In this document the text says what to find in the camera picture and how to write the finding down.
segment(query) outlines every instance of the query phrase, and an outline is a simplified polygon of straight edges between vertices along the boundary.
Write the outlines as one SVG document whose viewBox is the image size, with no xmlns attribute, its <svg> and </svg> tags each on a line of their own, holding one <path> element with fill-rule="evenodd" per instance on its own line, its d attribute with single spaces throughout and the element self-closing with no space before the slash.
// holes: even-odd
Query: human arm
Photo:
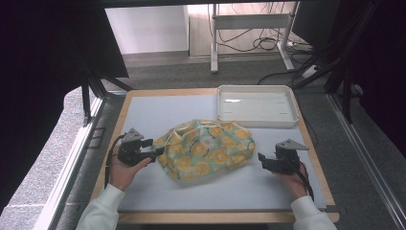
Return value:
<svg viewBox="0 0 406 230">
<path fill-rule="evenodd" d="M 115 229 L 119 219 L 117 212 L 122 202 L 125 190 L 131 184 L 137 171 L 145 167 L 150 158 L 144 159 L 134 167 L 128 167 L 117 158 L 118 148 L 115 148 L 111 158 L 110 182 L 99 197 L 90 201 L 83 211 L 77 230 Z"/>
<path fill-rule="evenodd" d="M 305 164 L 301 164 L 300 172 L 307 177 Z M 295 230 L 333 230 L 337 229 L 328 218 L 326 213 L 322 213 L 314 205 L 310 195 L 307 195 L 305 184 L 297 174 L 280 174 L 283 184 L 290 191 L 293 197 L 291 203 L 293 214 L 295 215 Z"/>
</svg>

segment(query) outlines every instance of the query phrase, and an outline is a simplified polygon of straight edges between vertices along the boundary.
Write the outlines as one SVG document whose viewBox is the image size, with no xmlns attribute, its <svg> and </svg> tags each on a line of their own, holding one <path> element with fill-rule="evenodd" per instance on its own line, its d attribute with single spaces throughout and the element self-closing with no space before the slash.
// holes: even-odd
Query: white desk leg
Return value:
<svg viewBox="0 0 406 230">
<path fill-rule="evenodd" d="M 293 26 L 293 21 L 295 19 L 296 15 L 296 9 L 298 8 L 299 2 L 295 2 L 295 5 L 293 6 L 292 11 L 289 13 L 289 18 L 286 23 L 286 27 L 284 29 L 284 35 L 282 38 L 281 42 L 278 42 L 278 49 L 280 50 L 282 60 L 284 62 L 284 65 L 286 66 L 287 71 L 293 71 L 295 70 L 295 67 L 293 67 L 292 61 L 289 58 L 289 55 L 286 52 L 286 43 L 287 39 L 289 38 L 290 31 L 292 30 Z"/>
<path fill-rule="evenodd" d="M 213 16 L 212 16 L 212 74 L 218 72 L 218 59 L 217 59 L 217 29 L 215 28 L 216 4 L 213 4 Z"/>
</svg>

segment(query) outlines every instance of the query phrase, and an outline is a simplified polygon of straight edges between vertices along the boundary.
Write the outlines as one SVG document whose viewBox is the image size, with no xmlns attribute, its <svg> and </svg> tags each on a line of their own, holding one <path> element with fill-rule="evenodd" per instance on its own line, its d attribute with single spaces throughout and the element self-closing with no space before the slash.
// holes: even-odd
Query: wooden floor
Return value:
<svg viewBox="0 0 406 230">
<path fill-rule="evenodd" d="M 266 14 L 266 13 L 287 13 L 291 11 L 293 3 L 275 2 L 275 3 L 241 3 L 241 4 L 219 4 L 217 9 L 218 15 L 235 15 L 235 14 Z M 212 44 L 212 13 L 213 5 L 190 5 L 189 13 L 189 37 L 190 37 L 190 56 L 201 57 L 209 56 Z M 260 37 L 275 37 L 278 39 L 278 33 L 270 29 L 254 29 L 247 33 L 247 30 L 222 30 L 217 33 L 218 53 L 220 55 L 229 54 L 246 54 L 246 53 L 269 53 L 262 49 L 255 49 L 258 45 L 256 39 Z M 299 40 L 294 34 L 290 35 L 291 39 Z M 275 46 L 273 42 L 262 42 L 261 46 L 269 49 Z"/>
</svg>

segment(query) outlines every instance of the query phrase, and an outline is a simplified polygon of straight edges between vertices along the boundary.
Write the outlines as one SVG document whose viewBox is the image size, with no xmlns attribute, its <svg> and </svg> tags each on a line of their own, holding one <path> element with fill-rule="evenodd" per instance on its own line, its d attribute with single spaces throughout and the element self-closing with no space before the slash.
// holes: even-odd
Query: lemon pattern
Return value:
<svg viewBox="0 0 406 230">
<path fill-rule="evenodd" d="M 152 147 L 165 147 L 158 162 L 169 177 L 187 180 L 246 164 L 255 142 L 237 123 L 191 120 L 170 129 Z"/>
</svg>

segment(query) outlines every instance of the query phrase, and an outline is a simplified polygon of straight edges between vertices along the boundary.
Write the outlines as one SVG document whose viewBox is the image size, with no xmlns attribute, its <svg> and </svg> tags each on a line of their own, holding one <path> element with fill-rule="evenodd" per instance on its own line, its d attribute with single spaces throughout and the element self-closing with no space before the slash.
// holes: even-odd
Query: white wall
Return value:
<svg viewBox="0 0 406 230">
<path fill-rule="evenodd" d="M 189 49 L 187 7 L 117 8 L 105 11 L 123 55 Z"/>
</svg>

